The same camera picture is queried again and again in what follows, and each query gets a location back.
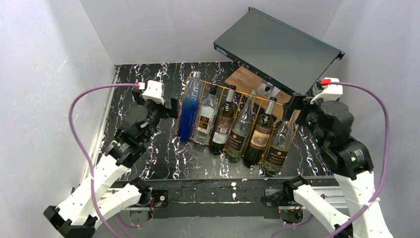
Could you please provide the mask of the clear labelled wine bottle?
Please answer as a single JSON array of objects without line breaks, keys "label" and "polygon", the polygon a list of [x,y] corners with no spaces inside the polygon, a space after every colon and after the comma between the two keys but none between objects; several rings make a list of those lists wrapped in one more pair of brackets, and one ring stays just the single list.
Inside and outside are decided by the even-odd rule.
[{"label": "clear labelled wine bottle", "polygon": [[231,163],[238,163],[245,150],[245,144],[253,124],[253,107],[257,91],[251,90],[244,106],[241,108],[228,137],[225,153]]}]

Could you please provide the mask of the grey metal bracket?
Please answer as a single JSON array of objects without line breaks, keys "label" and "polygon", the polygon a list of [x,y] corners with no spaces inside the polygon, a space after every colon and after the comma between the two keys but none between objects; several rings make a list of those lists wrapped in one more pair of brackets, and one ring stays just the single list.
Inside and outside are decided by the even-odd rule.
[{"label": "grey metal bracket", "polygon": [[273,86],[271,83],[262,83],[257,89],[257,96],[265,99],[270,99],[271,97],[277,97],[280,93],[280,89]]}]

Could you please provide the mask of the clear tall bottle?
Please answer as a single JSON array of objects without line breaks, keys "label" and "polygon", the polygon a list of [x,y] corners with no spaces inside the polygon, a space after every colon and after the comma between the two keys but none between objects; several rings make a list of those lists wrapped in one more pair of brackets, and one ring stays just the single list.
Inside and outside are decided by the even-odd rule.
[{"label": "clear tall bottle", "polygon": [[296,135],[296,119],[300,110],[295,110],[289,120],[284,120],[275,130],[263,159],[262,167],[268,176],[280,173]]}]

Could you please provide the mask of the clear square liquor bottle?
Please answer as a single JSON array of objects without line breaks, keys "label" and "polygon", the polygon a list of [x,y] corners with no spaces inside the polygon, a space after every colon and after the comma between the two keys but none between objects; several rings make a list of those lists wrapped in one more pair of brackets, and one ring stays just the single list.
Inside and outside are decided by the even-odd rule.
[{"label": "clear square liquor bottle", "polygon": [[217,85],[212,85],[208,96],[201,101],[200,110],[197,114],[197,124],[195,126],[194,142],[205,145],[207,144],[210,131],[215,117],[217,106]]}]

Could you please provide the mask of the dark green wine bottle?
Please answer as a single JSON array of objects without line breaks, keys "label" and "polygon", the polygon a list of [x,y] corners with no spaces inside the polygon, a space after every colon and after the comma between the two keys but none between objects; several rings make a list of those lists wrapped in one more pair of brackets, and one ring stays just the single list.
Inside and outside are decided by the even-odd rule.
[{"label": "dark green wine bottle", "polygon": [[265,152],[265,148],[274,128],[272,111],[276,102],[277,99],[275,97],[271,97],[265,112],[259,115],[256,119],[255,126],[249,140],[249,145],[243,158],[243,163],[248,168],[257,164]]}]

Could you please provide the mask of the blue tall glass bottle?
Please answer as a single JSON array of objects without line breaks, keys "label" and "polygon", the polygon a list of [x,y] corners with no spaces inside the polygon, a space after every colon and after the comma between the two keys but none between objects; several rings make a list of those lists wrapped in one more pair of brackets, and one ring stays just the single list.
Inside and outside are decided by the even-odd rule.
[{"label": "blue tall glass bottle", "polygon": [[196,112],[199,106],[199,97],[204,81],[200,71],[192,71],[187,81],[182,102],[181,115],[178,124],[178,136],[189,140],[194,126]]}]

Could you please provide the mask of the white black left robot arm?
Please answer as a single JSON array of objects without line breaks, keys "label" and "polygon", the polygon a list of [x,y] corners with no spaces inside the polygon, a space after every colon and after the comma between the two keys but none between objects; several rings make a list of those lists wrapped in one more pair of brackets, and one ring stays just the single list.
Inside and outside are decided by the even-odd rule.
[{"label": "white black left robot arm", "polygon": [[91,238],[104,221],[132,205],[149,205],[152,187],[136,178],[123,189],[103,199],[102,196],[128,172],[146,152],[149,142],[162,119],[176,119],[178,99],[170,99],[167,107],[161,93],[153,96],[139,89],[132,94],[136,105],[122,118],[113,141],[103,157],[71,195],[57,206],[48,206],[44,217],[64,238]]}]

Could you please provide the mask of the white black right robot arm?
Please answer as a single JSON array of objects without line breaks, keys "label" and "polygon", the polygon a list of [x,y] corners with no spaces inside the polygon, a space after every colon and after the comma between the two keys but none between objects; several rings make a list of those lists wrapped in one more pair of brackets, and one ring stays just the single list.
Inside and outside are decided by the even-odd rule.
[{"label": "white black right robot arm", "polygon": [[338,182],[349,210],[344,215],[318,195],[310,183],[296,177],[283,184],[282,202],[304,206],[332,238],[389,238],[374,186],[373,163],[367,147],[351,136],[354,117],[336,99],[294,93],[283,107],[283,119],[299,111],[296,123],[306,126],[321,156]]}]

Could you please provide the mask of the grey rack-mount network switch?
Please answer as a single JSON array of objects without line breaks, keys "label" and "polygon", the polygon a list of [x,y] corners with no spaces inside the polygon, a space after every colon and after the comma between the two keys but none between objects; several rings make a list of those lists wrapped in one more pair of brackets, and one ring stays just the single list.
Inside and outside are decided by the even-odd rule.
[{"label": "grey rack-mount network switch", "polygon": [[214,49],[288,95],[306,94],[344,52],[256,8],[220,35]]}]

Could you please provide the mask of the wooden board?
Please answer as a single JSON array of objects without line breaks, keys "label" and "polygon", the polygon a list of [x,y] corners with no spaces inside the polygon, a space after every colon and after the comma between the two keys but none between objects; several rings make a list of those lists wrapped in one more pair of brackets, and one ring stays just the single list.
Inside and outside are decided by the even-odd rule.
[{"label": "wooden board", "polygon": [[[235,85],[236,91],[249,94],[251,90],[257,90],[262,83],[266,83],[261,77],[252,73],[245,67],[239,67],[235,72],[233,72],[225,81],[225,84]],[[285,92],[285,89],[280,89],[280,93],[277,95],[276,106],[273,109],[272,114],[278,119],[282,119],[283,108],[282,105],[287,103],[291,96]],[[258,97],[256,94],[255,104],[258,104],[263,109],[266,109],[268,106],[268,99]]]}]

